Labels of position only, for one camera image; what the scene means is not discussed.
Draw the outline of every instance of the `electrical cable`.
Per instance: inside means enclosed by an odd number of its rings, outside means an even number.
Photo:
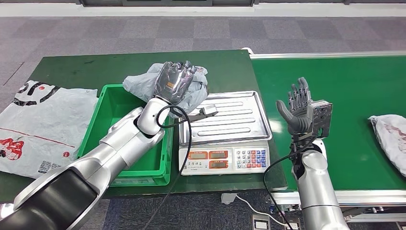
[[[305,150],[307,147],[309,147],[313,141],[316,139],[317,137],[313,137],[308,143],[306,143],[303,147],[301,147],[300,149],[298,149],[296,152],[292,152],[289,155],[286,155],[280,159],[278,159],[277,161],[275,161],[273,164],[271,164],[264,172],[264,176],[263,176],[263,183],[265,186],[265,189],[267,190],[269,196],[271,197],[272,202],[274,203],[274,205],[276,206],[276,209],[278,210],[279,214],[282,216],[283,220],[286,222],[286,224],[288,225],[289,229],[293,229],[291,227],[291,224],[288,222],[288,219],[286,218],[285,214],[282,212],[282,210],[278,207],[278,204],[276,203],[276,200],[273,198],[272,193],[270,192],[267,184],[266,184],[266,174],[269,172],[269,170],[275,166],[276,164],[278,164],[279,162],[286,160],[292,156],[295,156],[299,153],[301,153],[303,150]]]
[[[161,124],[159,123],[159,120],[158,120],[158,119],[159,119],[159,116],[161,115],[161,113],[162,113],[165,109],[168,109],[168,108],[177,108],[177,109],[179,109],[179,110],[182,112],[182,114],[185,116],[186,119],[185,119],[185,120],[181,120],[180,122],[176,122],[176,123],[174,123],[174,124],[172,124],[172,125],[167,125],[167,126],[161,125]],[[159,204],[158,208],[155,210],[154,214],[152,214],[152,216],[149,218],[148,222],[147,222],[147,223],[145,224],[145,226],[142,228],[143,230],[146,230],[146,229],[148,228],[149,224],[152,222],[152,220],[153,220],[154,217],[157,215],[157,213],[161,210],[162,205],[165,203],[166,199],[169,197],[170,193],[172,192],[173,188],[175,187],[176,182],[177,182],[178,179],[180,178],[180,175],[182,174],[182,171],[183,171],[183,169],[185,168],[186,161],[187,161],[187,159],[188,159],[189,152],[190,152],[190,149],[191,149],[191,147],[192,147],[192,126],[191,126],[191,122],[190,122],[190,119],[189,119],[187,113],[186,113],[182,108],[180,108],[180,107],[177,106],[177,105],[170,104],[170,105],[167,105],[167,106],[163,107],[163,108],[157,113],[156,123],[157,123],[157,125],[158,125],[159,127],[161,127],[161,128],[172,128],[172,127],[177,126],[177,125],[179,125],[179,124],[181,124],[181,123],[183,123],[183,122],[186,122],[186,121],[188,122],[188,125],[189,125],[189,143],[188,143],[188,150],[187,150],[187,152],[186,152],[185,160],[183,161],[182,167],[180,168],[178,175],[176,176],[175,180],[173,181],[173,184],[170,186],[168,193],[165,195],[164,199],[161,201],[161,203]]]
[[[284,224],[284,223],[281,223],[281,222],[277,221],[273,216],[269,215],[268,213],[258,212],[257,210],[255,210],[255,209],[248,203],[248,201],[242,199],[242,198],[239,197],[238,195],[236,195],[236,197],[237,197],[238,199],[244,201],[244,202],[252,209],[252,211],[254,211],[255,213],[258,213],[258,214],[261,214],[261,215],[266,215],[266,216],[270,217],[270,218],[271,218],[273,221],[275,221],[276,223],[278,223],[278,224],[280,224],[280,225],[283,225],[283,226],[285,226],[285,227],[288,227],[287,224]]]

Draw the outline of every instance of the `gray plastic bag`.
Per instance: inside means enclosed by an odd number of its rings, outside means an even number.
[[[148,102],[154,93],[154,85],[163,64],[153,64],[146,73],[137,76],[127,76],[123,81],[123,87],[126,91],[132,93],[144,102]],[[193,75],[193,81],[189,86],[183,100],[177,104],[185,110],[187,114],[191,113],[200,105],[208,95],[207,92],[207,70],[203,67],[197,67]],[[178,116],[169,113],[169,116],[178,118]]]
[[[406,118],[389,114],[371,116],[368,120],[386,156],[406,177]]]

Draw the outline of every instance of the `green plastic crate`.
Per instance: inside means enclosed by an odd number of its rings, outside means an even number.
[[[121,84],[105,85],[101,90],[86,135],[80,145],[78,157],[98,146],[109,128],[127,113],[146,103],[124,90]],[[173,123],[167,118],[165,124]],[[165,130],[165,136],[131,168],[123,170],[110,185],[115,186],[162,186],[170,179],[173,128]]]

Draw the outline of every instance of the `white cable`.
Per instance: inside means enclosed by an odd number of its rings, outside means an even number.
[[[279,221],[275,220],[275,218],[272,217],[271,215],[269,215],[268,213],[258,212],[257,210],[255,210],[255,209],[248,203],[248,201],[242,199],[242,198],[239,197],[238,195],[236,195],[236,197],[237,197],[238,199],[244,201],[244,202],[252,209],[252,211],[254,211],[254,212],[258,213],[258,214],[266,215],[266,216],[270,217],[270,218],[271,218],[273,221],[275,221],[276,223],[278,223],[278,224],[280,224],[280,225],[282,225],[282,226],[288,227],[288,229],[289,229],[289,226],[288,226],[287,224],[280,223]]]

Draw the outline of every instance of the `white plastic bag on conveyor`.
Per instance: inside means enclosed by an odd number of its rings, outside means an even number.
[[[128,92],[140,98],[144,102],[148,102],[154,93],[155,82],[160,73],[163,64],[153,64],[146,73],[137,76],[128,76],[123,81],[123,87]],[[185,93],[183,100],[177,104],[185,110],[187,114],[191,113],[198,105],[207,98],[207,70],[203,67],[196,66],[197,70],[193,75],[193,81],[189,86],[189,90]]]
[[[406,119],[399,115],[371,116],[368,119],[387,157],[406,177]]]
[[[96,93],[28,81],[0,114],[0,171],[38,178],[74,161]]]

